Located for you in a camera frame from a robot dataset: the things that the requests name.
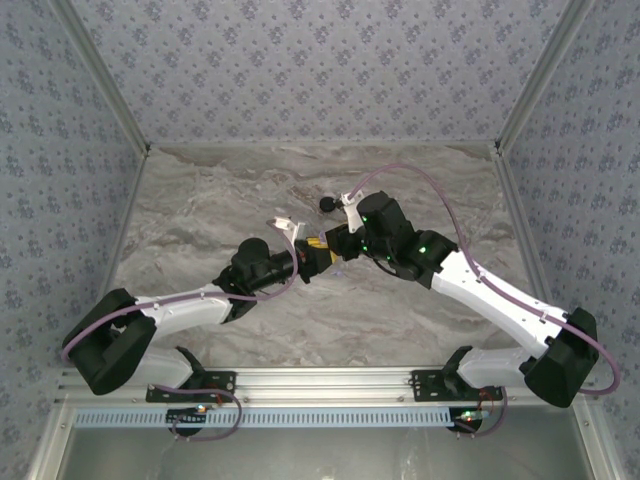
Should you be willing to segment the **aluminium lower frame rail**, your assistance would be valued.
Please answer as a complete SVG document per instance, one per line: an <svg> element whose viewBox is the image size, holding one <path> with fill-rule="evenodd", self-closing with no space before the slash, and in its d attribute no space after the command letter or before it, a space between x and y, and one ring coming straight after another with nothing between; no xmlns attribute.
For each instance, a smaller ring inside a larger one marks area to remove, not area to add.
<svg viewBox="0 0 640 480"><path fill-rule="evenodd" d="M74 420L74 407L61 403L51 408L26 480L57 479Z"/></svg>
<svg viewBox="0 0 640 480"><path fill-rule="evenodd" d="M573 410L594 479L627 480L602 406L582 399Z"/></svg>

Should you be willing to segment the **wide aluminium frame beam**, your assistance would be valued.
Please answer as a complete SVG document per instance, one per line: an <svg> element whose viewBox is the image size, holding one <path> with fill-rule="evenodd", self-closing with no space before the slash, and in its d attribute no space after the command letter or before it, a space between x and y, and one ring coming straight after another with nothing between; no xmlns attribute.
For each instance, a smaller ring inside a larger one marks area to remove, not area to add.
<svg viewBox="0 0 640 480"><path fill-rule="evenodd" d="M448 404L427 392L411 374L396 367L234 367L235 396L249 407L400 407L418 402ZM67 406L141 407L148 387L129 384L97 396L74 370L62 371L54 403Z"/></svg>

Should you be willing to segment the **black mount with LED board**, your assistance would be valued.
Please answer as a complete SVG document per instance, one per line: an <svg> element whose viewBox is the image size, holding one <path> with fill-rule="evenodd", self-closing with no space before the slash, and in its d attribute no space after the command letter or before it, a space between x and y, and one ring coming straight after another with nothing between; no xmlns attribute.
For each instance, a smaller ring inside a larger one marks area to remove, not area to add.
<svg viewBox="0 0 640 480"><path fill-rule="evenodd" d="M206 421L207 412L196 407L168 409L165 414L165 423L172 425L201 425Z"/></svg>
<svg viewBox="0 0 640 480"><path fill-rule="evenodd" d="M449 413L453 422L449 430L468 435L476 434L488 417L486 411L477 408L455 407L450 408Z"/></svg>

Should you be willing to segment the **grey metal panel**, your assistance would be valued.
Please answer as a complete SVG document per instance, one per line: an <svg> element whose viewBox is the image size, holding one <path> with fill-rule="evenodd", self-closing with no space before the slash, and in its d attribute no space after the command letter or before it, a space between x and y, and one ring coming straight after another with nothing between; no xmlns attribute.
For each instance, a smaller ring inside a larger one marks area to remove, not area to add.
<svg viewBox="0 0 640 480"><path fill-rule="evenodd" d="M77 429L56 480L594 480L570 427L246 429L213 442L162 429Z"/></svg>

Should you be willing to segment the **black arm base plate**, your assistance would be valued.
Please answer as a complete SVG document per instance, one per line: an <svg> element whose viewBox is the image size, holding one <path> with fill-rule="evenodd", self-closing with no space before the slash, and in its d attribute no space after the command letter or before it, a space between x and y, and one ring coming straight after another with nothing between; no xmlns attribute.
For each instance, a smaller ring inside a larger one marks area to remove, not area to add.
<svg viewBox="0 0 640 480"><path fill-rule="evenodd" d="M477 402L481 399L502 400L499 387L472 387L456 372L444 369L413 370L408 381L415 402Z"/></svg>
<svg viewBox="0 0 640 480"><path fill-rule="evenodd" d="M196 371L178 387L149 386L145 400L147 403L231 403L231 399L214 390L234 394L236 377L235 371Z"/></svg>

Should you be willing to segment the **thin aluminium table edge rail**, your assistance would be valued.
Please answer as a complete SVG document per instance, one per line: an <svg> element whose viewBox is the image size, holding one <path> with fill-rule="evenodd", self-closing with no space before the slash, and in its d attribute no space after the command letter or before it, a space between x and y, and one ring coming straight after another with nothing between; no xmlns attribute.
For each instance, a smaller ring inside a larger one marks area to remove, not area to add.
<svg viewBox="0 0 640 480"><path fill-rule="evenodd" d="M235 148L235 147L346 147L346 146L443 146L495 149L494 140L267 140L267 141L231 141L231 142L152 142L151 149L161 148Z"/></svg>

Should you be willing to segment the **slanted aluminium frame post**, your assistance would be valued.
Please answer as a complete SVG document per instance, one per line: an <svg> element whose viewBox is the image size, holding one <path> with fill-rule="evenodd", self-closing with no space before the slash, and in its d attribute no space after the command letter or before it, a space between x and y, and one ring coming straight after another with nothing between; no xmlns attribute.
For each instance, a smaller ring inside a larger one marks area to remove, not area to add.
<svg viewBox="0 0 640 480"><path fill-rule="evenodd" d="M146 155L149 144L71 0L47 1L123 134L139 154Z"/></svg>
<svg viewBox="0 0 640 480"><path fill-rule="evenodd" d="M496 151L500 156L505 156L513 147L595 3L596 0L567 0L522 92L495 140Z"/></svg>

